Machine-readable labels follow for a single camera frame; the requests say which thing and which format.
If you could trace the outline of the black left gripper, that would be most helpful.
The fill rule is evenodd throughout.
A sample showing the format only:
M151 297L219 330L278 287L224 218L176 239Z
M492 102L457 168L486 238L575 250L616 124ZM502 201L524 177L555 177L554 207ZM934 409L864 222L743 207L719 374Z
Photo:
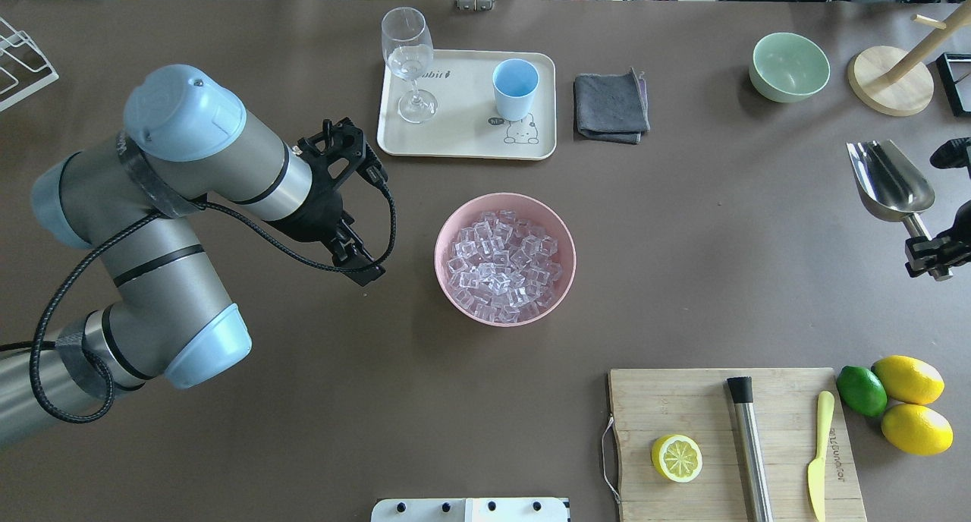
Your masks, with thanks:
M322 242L333 265L361 287L385 275L350 227L353 218L344 211L340 187L353 173L389 196L388 173L350 118L326 120L322 131L297 142L301 159L311 166L311 190L294 213L270 225L300 242Z

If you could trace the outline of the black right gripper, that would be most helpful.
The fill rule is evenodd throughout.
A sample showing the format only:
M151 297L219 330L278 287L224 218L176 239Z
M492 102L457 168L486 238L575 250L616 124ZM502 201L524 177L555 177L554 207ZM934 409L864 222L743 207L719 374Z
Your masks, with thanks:
M930 156L930 163L937 169L967 169L970 159L970 138L951 139L940 145ZM953 267L963 266L970 259L970 203L964 203L956 211L953 225L934 238L915 236L905 243L908 256L906 269L909 276L928 273L946 276Z

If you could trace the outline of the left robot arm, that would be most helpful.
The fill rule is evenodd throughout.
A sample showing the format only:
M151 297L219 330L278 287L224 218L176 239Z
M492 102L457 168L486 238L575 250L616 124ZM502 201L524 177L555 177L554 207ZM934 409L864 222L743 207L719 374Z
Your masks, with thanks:
M236 218L278 246L271 227L331 253L359 285L384 273L344 211L351 175L391 197L388 176L351 120L289 146L200 69L161 67L132 91L124 128L34 184L38 222L87 251L24 344L2 356L2 446L58 421L91 423L163 376L191 388L252 349L238 305L188 216Z

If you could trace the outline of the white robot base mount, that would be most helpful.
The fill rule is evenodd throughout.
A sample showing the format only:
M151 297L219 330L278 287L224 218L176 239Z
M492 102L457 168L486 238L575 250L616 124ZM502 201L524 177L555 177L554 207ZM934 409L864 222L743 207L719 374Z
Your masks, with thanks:
M386 498L371 521L570 521L568 498Z

